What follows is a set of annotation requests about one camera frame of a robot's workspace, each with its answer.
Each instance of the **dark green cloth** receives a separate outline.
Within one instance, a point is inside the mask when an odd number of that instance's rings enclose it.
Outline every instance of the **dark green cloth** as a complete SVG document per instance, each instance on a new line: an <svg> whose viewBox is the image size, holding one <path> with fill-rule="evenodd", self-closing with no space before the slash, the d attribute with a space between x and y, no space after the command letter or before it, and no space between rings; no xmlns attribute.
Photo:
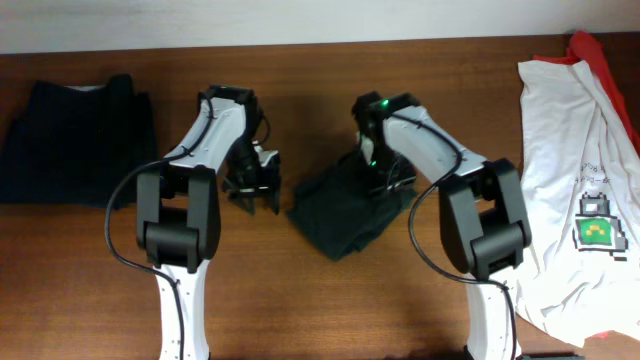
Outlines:
<svg viewBox="0 0 640 360"><path fill-rule="evenodd" d="M333 260L362 251L416 196L413 189L372 196L364 185L372 171L358 148L294 189L289 219Z"/></svg>

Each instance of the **red fabric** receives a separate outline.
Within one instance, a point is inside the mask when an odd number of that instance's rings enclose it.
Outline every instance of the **red fabric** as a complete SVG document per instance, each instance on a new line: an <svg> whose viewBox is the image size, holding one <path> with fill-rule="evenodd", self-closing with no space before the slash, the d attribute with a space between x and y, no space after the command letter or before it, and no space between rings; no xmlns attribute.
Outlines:
<svg viewBox="0 0 640 360"><path fill-rule="evenodd" d="M611 71L609 71L609 64L602 52L602 44L600 44L598 40L584 31L578 31L571 37L569 48L567 49L567 56L562 58L534 56L533 58L534 60L563 65L573 65L580 60L586 61L591 71L600 79L602 88L616 109L625 130L627 130L627 135L629 135L633 147L636 149L636 152L640 154L640 135L638 135L638 132L636 132L631 125L629 114L627 114L624 106L624 97L622 97L622 94L616 87L616 83L613 81L613 76L611 76Z"/></svg>

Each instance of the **navy blue clothing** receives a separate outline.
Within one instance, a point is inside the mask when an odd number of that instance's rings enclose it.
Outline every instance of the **navy blue clothing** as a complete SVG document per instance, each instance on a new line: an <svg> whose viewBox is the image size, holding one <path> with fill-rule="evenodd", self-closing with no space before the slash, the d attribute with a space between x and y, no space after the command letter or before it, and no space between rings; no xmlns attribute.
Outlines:
<svg viewBox="0 0 640 360"><path fill-rule="evenodd" d="M39 81L0 153L0 203L104 207L129 171L156 157L149 98L129 75L86 92ZM118 206L135 201L131 185Z"/></svg>

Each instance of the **black garment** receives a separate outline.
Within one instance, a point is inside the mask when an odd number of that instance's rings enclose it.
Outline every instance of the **black garment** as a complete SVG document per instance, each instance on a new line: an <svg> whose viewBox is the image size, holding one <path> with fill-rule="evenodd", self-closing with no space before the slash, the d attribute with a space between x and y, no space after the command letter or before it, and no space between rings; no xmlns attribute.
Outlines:
<svg viewBox="0 0 640 360"><path fill-rule="evenodd" d="M0 203L106 206L129 171L156 157L149 98L129 75L91 91L39 81L0 154ZM117 205L132 201L133 185Z"/></svg>
<svg viewBox="0 0 640 360"><path fill-rule="evenodd" d="M362 251L416 196L413 189L370 195L363 184L371 171L358 148L294 190L289 219L333 260Z"/></svg>

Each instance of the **white wall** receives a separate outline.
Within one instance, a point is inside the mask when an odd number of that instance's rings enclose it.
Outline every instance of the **white wall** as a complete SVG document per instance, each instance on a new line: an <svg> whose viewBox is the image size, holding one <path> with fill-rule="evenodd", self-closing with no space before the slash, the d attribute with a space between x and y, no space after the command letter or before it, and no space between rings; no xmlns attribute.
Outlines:
<svg viewBox="0 0 640 360"><path fill-rule="evenodd" d="M0 0L0 53L640 31L639 0Z"/></svg>

